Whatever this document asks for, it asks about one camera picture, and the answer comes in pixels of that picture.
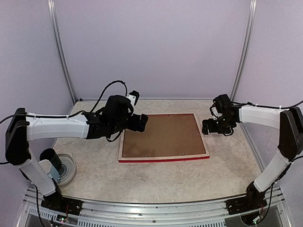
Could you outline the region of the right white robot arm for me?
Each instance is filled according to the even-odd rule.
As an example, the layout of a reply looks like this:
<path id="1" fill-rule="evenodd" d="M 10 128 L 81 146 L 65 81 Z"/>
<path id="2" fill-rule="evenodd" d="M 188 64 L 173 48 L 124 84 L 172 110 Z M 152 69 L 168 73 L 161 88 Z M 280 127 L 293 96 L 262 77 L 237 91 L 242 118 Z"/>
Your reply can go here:
<path id="1" fill-rule="evenodd" d="M 297 105 L 270 107 L 253 103 L 236 103 L 227 94 L 213 99 L 212 117 L 202 121 L 202 133 L 218 133 L 231 136 L 238 123 L 263 125 L 279 130 L 277 154 L 252 183 L 252 189 L 265 192 L 289 166 L 300 158 L 303 150 L 303 114 Z"/>

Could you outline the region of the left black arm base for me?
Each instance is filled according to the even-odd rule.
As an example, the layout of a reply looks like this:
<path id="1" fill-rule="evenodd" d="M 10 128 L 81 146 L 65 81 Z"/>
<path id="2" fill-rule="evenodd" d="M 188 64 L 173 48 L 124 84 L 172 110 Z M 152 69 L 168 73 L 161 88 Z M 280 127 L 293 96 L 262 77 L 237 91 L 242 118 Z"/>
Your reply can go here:
<path id="1" fill-rule="evenodd" d="M 67 198 L 59 192 L 55 192 L 49 196 L 43 196 L 41 206 L 50 210 L 58 211 L 65 214 L 80 215 L 83 201 Z"/>

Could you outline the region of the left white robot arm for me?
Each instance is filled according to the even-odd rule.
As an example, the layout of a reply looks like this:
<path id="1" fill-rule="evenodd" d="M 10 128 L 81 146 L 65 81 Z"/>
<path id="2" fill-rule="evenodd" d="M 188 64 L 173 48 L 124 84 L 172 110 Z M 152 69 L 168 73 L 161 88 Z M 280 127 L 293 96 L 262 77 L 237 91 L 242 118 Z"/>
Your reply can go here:
<path id="1" fill-rule="evenodd" d="M 124 130 L 144 132 L 148 116 L 134 114 L 138 98 L 134 95 L 110 96 L 97 111 L 79 111 L 72 115 L 40 115 L 19 108 L 8 116 L 10 124 L 5 134 L 5 158 L 17 166 L 56 210 L 66 206 L 57 183 L 47 175 L 32 156 L 29 142 L 49 138 L 80 138 L 94 140 L 105 137 L 111 142 L 113 134 Z"/>

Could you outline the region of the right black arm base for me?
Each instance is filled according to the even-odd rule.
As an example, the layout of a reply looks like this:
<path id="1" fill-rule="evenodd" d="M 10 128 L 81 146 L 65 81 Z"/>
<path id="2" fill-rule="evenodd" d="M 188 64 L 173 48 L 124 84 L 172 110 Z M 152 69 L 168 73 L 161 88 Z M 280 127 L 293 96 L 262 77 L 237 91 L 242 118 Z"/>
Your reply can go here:
<path id="1" fill-rule="evenodd" d="M 250 183 L 246 189 L 245 196 L 226 201 L 225 204 L 229 215 L 247 212 L 267 206 L 265 193 L 266 192 L 259 192 L 254 184 Z"/>

